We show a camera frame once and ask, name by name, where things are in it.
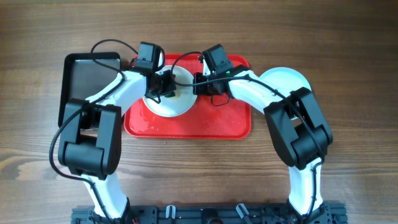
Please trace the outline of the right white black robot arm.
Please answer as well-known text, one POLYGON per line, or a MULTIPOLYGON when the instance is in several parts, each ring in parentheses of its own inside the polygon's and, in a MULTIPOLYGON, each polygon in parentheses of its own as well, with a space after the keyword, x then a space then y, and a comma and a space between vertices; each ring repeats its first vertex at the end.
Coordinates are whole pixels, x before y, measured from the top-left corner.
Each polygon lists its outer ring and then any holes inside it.
POLYGON ((294 215, 302 223, 320 216, 320 172, 333 135, 301 73, 277 67, 257 76, 244 65, 220 72, 205 68, 194 75, 193 92, 227 94, 260 111, 277 155, 289 168, 288 203, 294 215))

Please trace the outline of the white plate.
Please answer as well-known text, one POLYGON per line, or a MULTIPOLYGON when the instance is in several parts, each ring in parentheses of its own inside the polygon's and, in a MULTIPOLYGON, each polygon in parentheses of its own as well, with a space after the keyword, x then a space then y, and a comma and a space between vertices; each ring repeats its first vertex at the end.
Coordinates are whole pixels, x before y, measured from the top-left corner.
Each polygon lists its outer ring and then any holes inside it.
MULTIPOLYGON (((174 66, 175 80, 182 84, 192 84, 193 75, 183 67, 174 66)), ((197 96, 193 94, 192 86, 176 86, 173 97, 160 97, 160 103, 143 97, 145 105, 156 115, 162 117, 180 116, 187 112, 195 103, 197 96)))

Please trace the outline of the light blue plate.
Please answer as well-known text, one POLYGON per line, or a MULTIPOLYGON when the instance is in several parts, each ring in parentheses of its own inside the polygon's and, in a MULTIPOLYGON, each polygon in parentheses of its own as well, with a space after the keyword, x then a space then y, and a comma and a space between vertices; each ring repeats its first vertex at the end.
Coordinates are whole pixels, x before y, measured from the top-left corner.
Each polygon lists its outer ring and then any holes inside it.
POLYGON ((311 90, 308 80, 298 71, 288 67, 275 67, 265 71, 260 77, 282 91, 295 91, 301 87, 311 90))

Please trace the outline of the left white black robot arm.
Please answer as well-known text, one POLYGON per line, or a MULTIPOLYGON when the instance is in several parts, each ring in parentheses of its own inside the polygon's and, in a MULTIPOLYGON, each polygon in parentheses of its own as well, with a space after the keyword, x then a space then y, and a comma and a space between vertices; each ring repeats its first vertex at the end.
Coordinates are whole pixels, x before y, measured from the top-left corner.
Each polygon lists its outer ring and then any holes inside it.
POLYGON ((137 223, 121 190, 121 117, 137 100, 175 90, 173 69, 118 71, 116 78, 84 100, 72 98, 50 146, 50 165, 64 178, 84 182, 95 203, 93 223, 137 223))

